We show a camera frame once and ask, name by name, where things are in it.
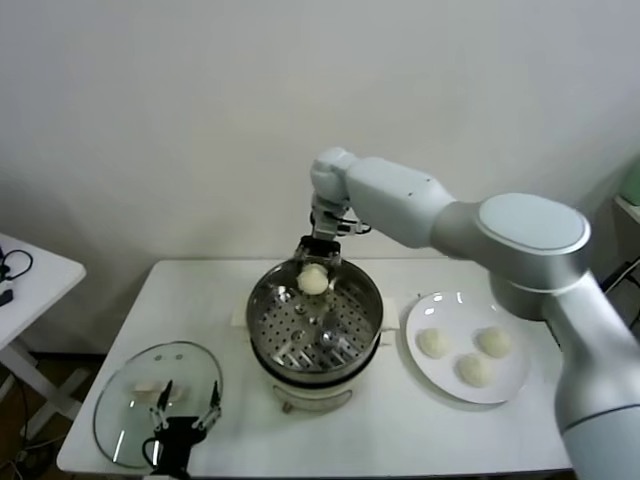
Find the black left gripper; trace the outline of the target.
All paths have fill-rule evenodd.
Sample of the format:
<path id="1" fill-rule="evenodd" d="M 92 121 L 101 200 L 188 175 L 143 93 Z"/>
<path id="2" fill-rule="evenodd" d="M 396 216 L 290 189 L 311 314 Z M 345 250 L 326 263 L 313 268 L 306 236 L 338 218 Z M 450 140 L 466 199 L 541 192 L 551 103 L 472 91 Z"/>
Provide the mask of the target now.
<path id="1" fill-rule="evenodd" d="M 205 439 L 205 430 L 210 430 L 221 417 L 221 392 L 215 381 L 208 410 L 197 417 L 170 417 L 165 415 L 173 388 L 169 380 L 160 393 L 156 404 L 149 408 L 154 440 L 160 444 L 160 454 L 154 468 L 155 475 L 174 479 L 190 479 L 187 471 L 192 448 Z"/>

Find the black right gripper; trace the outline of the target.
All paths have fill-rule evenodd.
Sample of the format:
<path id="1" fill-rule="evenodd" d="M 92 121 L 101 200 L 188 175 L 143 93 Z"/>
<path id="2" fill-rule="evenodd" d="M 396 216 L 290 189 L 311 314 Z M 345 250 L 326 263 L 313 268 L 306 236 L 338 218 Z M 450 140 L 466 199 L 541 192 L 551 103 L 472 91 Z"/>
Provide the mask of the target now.
<path id="1" fill-rule="evenodd" d="M 341 245 L 337 241 L 317 239 L 313 236 L 303 236 L 299 241 L 298 272 L 301 273 L 307 263 L 325 265 L 329 291 L 335 289 L 341 260 Z"/>

